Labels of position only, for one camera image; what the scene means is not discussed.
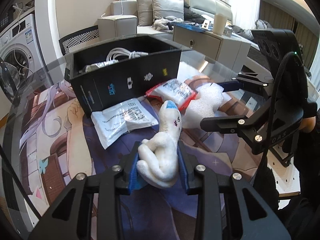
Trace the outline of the right hand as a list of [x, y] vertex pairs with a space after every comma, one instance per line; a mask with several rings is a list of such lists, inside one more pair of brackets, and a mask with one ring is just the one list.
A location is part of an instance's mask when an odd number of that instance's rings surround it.
[[300, 123], [299, 130], [302, 130], [305, 133], [310, 133], [316, 126], [317, 118], [315, 116], [311, 118], [304, 118]]

